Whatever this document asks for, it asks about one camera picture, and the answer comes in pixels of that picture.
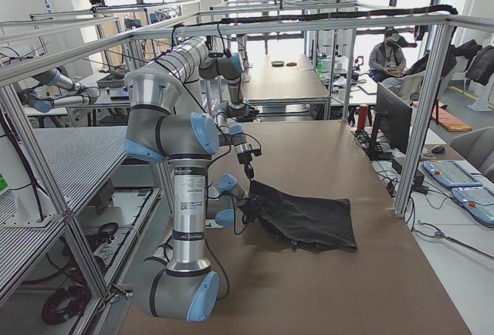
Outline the black Huawei monitor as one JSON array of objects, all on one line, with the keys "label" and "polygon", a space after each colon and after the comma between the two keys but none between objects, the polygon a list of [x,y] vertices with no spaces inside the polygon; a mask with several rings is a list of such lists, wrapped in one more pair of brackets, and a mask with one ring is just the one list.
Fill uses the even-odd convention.
[{"label": "black Huawei monitor", "polygon": [[367,149],[367,156],[372,161],[387,160],[390,153],[378,147],[377,135],[380,131],[389,144],[405,154],[411,126],[412,108],[388,88],[377,85],[377,102],[374,108],[375,118]]}]

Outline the striped grey workbench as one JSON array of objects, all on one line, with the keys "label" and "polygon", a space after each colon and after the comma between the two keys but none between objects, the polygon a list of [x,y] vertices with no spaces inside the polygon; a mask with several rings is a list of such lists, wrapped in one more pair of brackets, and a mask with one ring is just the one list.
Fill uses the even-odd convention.
[{"label": "striped grey workbench", "polygon": [[[46,128],[34,131],[49,168],[79,215],[124,161],[125,127]],[[8,227],[15,213],[10,193],[1,197],[1,301],[5,303],[63,234],[65,222],[57,217],[44,228]]]}]

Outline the aluminium frame post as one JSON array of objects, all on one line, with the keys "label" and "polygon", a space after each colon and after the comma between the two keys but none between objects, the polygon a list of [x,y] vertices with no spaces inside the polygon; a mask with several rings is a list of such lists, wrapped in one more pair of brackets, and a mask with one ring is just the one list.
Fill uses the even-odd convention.
[{"label": "aluminium frame post", "polygon": [[403,218],[411,195],[414,175],[418,169],[421,149],[425,143],[433,103],[441,78],[441,72],[451,43],[454,27],[449,23],[436,26],[435,40],[429,53],[422,90],[419,94],[418,107],[409,138],[407,153],[404,158],[398,192],[394,200],[394,213]]}]

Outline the black printed t-shirt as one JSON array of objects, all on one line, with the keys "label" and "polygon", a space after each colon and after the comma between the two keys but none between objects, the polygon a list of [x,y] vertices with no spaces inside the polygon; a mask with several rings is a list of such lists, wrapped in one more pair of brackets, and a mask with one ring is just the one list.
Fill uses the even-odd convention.
[{"label": "black printed t-shirt", "polygon": [[349,199],[300,197],[258,181],[250,183],[251,195],[262,199],[256,220],[276,241],[313,252],[357,248]]}]

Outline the blue teach pendant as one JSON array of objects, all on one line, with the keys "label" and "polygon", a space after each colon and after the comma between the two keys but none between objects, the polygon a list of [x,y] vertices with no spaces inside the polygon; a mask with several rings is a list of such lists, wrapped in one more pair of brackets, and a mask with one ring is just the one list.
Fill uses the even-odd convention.
[{"label": "blue teach pendant", "polygon": [[453,188],[452,196],[476,220],[493,227],[493,192],[484,187]]},{"label": "blue teach pendant", "polygon": [[461,167],[457,161],[423,161],[422,166],[439,184],[446,188],[482,186],[482,183]]}]

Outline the seated person in grey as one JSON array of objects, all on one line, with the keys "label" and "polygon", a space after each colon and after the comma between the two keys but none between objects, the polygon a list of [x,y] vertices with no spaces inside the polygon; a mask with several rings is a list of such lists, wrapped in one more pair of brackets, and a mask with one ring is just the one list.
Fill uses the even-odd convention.
[{"label": "seated person in grey", "polygon": [[371,78],[379,83],[387,78],[403,76],[406,59],[398,45],[400,35],[393,28],[386,30],[384,41],[377,44],[369,57]]}]

